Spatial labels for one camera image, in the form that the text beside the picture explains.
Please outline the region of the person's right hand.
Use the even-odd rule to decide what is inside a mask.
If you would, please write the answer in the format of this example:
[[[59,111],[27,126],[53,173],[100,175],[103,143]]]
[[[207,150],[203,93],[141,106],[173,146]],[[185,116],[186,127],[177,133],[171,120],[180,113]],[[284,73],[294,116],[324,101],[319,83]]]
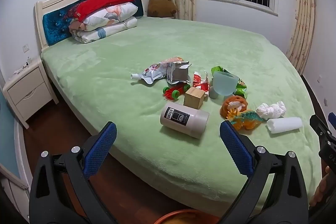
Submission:
[[[320,181],[319,185],[317,186],[314,195],[310,199],[309,206],[314,207],[317,203],[322,201],[324,194],[326,193],[327,188],[327,179],[329,178],[330,168],[327,166],[325,168],[326,175]]]

